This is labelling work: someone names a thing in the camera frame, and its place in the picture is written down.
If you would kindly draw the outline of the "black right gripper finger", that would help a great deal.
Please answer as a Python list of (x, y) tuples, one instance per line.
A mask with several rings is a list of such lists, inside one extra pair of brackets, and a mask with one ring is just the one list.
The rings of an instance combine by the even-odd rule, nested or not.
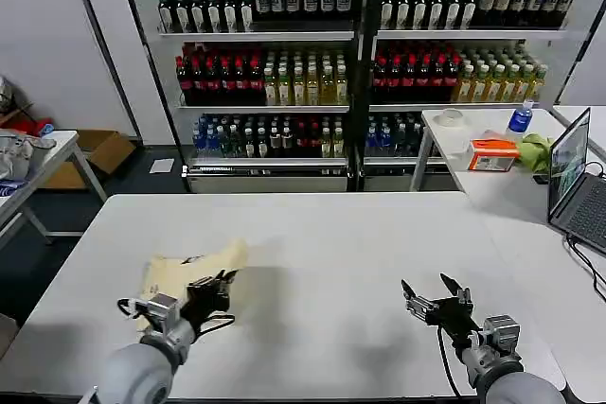
[(467, 312), (472, 312), (473, 303), (470, 289), (463, 288), (456, 280), (445, 273), (440, 275), (440, 279), (450, 294), (457, 299), (458, 304), (464, 307)]
[(427, 323), (427, 314), (434, 309), (434, 304), (425, 297), (416, 295), (403, 279), (401, 280), (401, 288), (407, 310), (416, 318)]

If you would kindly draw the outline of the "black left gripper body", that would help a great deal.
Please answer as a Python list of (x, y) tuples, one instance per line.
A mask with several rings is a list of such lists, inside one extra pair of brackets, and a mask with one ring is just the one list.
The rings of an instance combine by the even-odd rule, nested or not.
[(229, 293), (222, 293), (221, 285), (212, 288), (187, 287), (187, 300), (182, 306), (182, 317), (192, 328), (201, 328), (214, 312), (226, 312), (229, 305)]

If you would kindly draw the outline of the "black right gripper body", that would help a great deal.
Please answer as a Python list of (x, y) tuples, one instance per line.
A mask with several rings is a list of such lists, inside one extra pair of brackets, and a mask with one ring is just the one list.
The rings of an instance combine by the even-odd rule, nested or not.
[(479, 331), (472, 318), (473, 303), (458, 297), (434, 300), (425, 314), (425, 323), (442, 327), (454, 345), (470, 345), (469, 336)]

